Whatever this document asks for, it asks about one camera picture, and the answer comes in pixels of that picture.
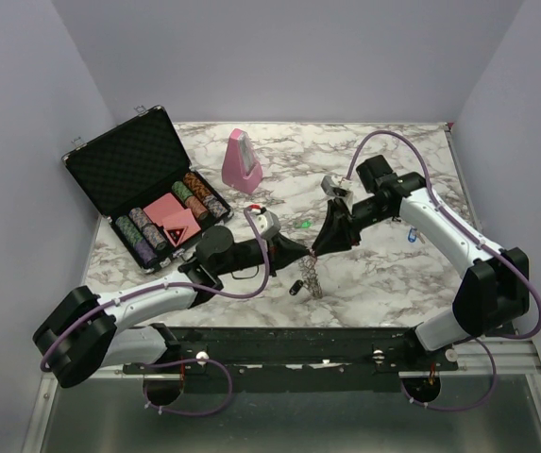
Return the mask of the blue tag key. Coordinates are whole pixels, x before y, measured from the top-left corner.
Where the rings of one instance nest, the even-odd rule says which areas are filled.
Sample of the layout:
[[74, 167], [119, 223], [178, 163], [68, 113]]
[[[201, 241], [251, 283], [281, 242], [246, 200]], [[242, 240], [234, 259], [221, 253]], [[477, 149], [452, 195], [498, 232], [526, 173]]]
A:
[[423, 238], [420, 230], [416, 227], [411, 227], [408, 232], [407, 240], [409, 243], [424, 243], [425, 239]]

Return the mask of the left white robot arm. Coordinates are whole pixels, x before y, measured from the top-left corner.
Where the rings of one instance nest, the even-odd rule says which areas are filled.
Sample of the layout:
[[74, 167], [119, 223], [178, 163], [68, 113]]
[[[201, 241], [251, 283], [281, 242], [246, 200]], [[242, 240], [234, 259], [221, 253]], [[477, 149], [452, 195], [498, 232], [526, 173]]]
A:
[[194, 254], [165, 277], [114, 293], [96, 294], [80, 286], [66, 294], [33, 335], [42, 354], [40, 368], [53, 374], [61, 387], [74, 387], [112, 363], [112, 346], [130, 328], [226, 296], [222, 275], [259, 266], [274, 275], [308, 253], [305, 245], [281, 233], [237, 242], [229, 228], [213, 226]]

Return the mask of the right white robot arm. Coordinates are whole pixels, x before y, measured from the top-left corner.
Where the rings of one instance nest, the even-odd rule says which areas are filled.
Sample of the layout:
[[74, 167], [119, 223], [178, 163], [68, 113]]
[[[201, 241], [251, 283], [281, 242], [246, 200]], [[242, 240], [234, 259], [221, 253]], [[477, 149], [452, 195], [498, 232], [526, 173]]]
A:
[[348, 179], [323, 177], [329, 202], [313, 254], [348, 251], [360, 244], [364, 229], [399, 218], [424, 235], [461, 278], [451, 306], [409, 333], [401, 349], [409, 367], [424, 369], [436, 359], [436, 350], [480, 337], [528, 312], [529, 260], [522, 250], [486, 240], [428, 189], [422, 175], [400, 176], [382, 156], [365, 160], [356, 172], [369, 195], [360, 202], [353, 202]]

